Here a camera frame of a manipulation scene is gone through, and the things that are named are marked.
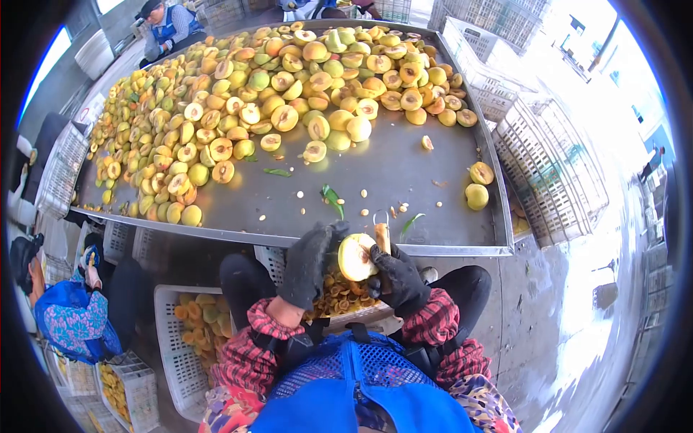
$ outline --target green leaf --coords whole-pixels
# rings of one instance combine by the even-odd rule
[[[286,170],[282,170],[280,168],[265,168],[264,172],[269,174],[269,175],[277,175],[277,176],[284,176],[284,177],[291,177],[291,173],[289,173]]]
[[[402,239],[404,238],[404,233],[407,233],[407,230],[409,230],[409,226],[411,226],[412,224],[414,224],[414,221],[418,220],[418,219],[419,219],[420,217],[422,217],[422,216],[426,216],[426,214],[425,214],[425,213],[417,213],[417,214],[414,215],[409,221],[407,221],[406,223],[404,223],[404,227],[402,227],[402,234],[399,235],[399,240],[400,240],[400,242],[401,242]]]
[[[327,199],[328,204],[332,205],[332,207],[335,208],[337,212],[339,212],[340,217],[344,219],[344,206],[337,203],[337,200],[340,199],[340,196],[337,195],[335,190],[330,188],[328,184],[325,184],[322,186],[322,191],[320,191],[320,195],[322,196],[322,198]]]

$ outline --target blue apron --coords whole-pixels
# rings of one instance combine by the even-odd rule
[[[354,341],[351,331],[328,336],[274,386],[249,430],[356,433],[355,404],[376,403],[398,433],[481,433],[450,394],[400,355],[402,346],[369,336],[370,344]]]
[[[175,35],[176,29],[173,26],[173,20],[171,19],[171,12],[173,11],[173,8],[183,8],[186,11],[190,13],[192,16],[192,21],[190,21],[190,26],[189,26],[189,31],[188,31],[188,36],[192,35],[195,32],[204,30],[204,27],[202,24],[199,23],[198,20],[195,19],[195,13],[192,10],[189,10],[185,6],[181,5],[174,5],[168,8],[168,12],[166,13],[166,25],[164,27],[152,27],[152,33],[154,34],[154,39],[157,40],[157,43],[159,45],[162,45],[164,42],[168,41]]]
[[[90,356],[85,357],[54,342],[44,320],[46,309],[52,305],[68,308],[86,308],[89,305],[89,298],[90,296],[84,289],[83,284],[75,281],[60,281],[46,289],[46,292],[36,301],[34,318],[41,334],[51,343],[51,346],[59,350],[67,359],[93,365],[97,362],[108,360],[113,355],[118,355],[118,353],[115,353],[115,348],[107,347],[103,337],[85,340],[85,344],[91,353]]]

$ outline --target red plaid sleeve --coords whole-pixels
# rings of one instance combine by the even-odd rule
[[[459,308],[443,289],[431,289],[428,303],[402,325],[402,338],[410,343],[440,346],[457,334]],[[470,374],[491,378],[491,358],[483,356],[484,347],[475,339],[466,339],[462,347],[443,358],[436,379],[447,389],[456,379]]]
[[[277,372],[277,357],[270,351],[255,346],[250,337],[251,328],[279,339],[290,339],[302,334],[302,326],[292,329],[277,323],[265,309],[271,299],[261,299],[248,310],[250,326],[231,338],[218,354],[219,364],[210,368],[214,386],[241,387],[264,396],[269,391]]]

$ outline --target stainless steel table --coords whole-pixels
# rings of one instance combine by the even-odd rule
[[[336,26],[388,25],[381,21],[328,20],[305,21],[305,29],[319,30]],[[393,29],[422,35],[427,44],[438,48],[438,61],[459,71],[448,47],[437,32],[392,24]],[[320,190],[329,184],[345,200],[344,219],[354,231],[373,232],[373,214],[384,217],[390,206],[400,202],[409,204],[408,211],[390,216],[390,233],[407,253],[413,256],[507,256],[513,254],[513,236],[509,207],[500,175],[500,165],[491,142],[481,109],[468,93],[465,101],[480,115],[471,128],[455,125],[443,126],[429,115],[426,124],[413,125],[403,112],[391,112],[380,106],[378,118],[372,121],[373,134],[368,141],[358,143],[343,153],[328,150],[320,163],[304,165],[297,155],[310,141],[301,122],[291,131],[282,132],[282,146],[275,152],[265,152],[255,136],[257,162],[234,161],[236,174],[228,184],[217,184],[212,179],[199,188],[195,202],[203,212],[203,227],[185,227],[165,222],[122,217],[118,205],[135,200],[137,191],[122,179],[114,190],[116,202],[110,206],[113,213],[77,212],[132,224],[150,229],[164,230],[203,238],[246,242],[271,247],[289,247],[316,221],[330,222],[339,218],[335,210],[322,202]],[[421,137],[428,135],[435,147],[428,152],[421,147]],[[466,205],[464,189],[471,183],[467,168],[481,160],[489,164],[496,180],[488,186],[489,204],[482,211],[472,211]],[[285,156],[276,161],[275,154]],[[285,178],[269,175],[263,168],[282,168],[291,172]],[[80,204],[100,204],[102,188],[96,188],[96,164],[86,161],[80,185]],[[436,186],[447,182],[443,187]],[[368,195],[361,197],[366,189]],[[297,198],[303,191],[304,197]],[[436,202],[443,206],[436,207]],[[369,215],[361,216],[368,209]],[[401,237],[401,230],[412,216],[425,213]],[[261,215],[266,219],[259,220]]]

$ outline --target blue mesh vest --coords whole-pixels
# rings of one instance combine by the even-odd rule
[[[285,375],[250,427],[258,432],[356,432],[356,403],[371,401],[398,433],[481,432],[450,394],[399,354],[402,346],[378,333],[370,344],[351,331],[328,336]]]
[[[199,31],[199,30],[204,30],[204,27],[202,27],[202,24],[200,24],[196,19],[195,19],[195,13],[185,6],[182,5],[174,5],[168,8],[166,12],[166,25],[163,27],[152,27],[152,33],[154,34],[154,39],[157,40],[157,43],[159,45],[163,44],[164,42],[168,41],[170,38],[175,35],[175,27],[173,26],[173,20],[171,19],[171,12],[173,11],[173,8],[183,8],[185,9],[188,13],[190,13],[192,21],[190,21],[190,27],[188,28],[188,36],[192,35],[194,32]]]

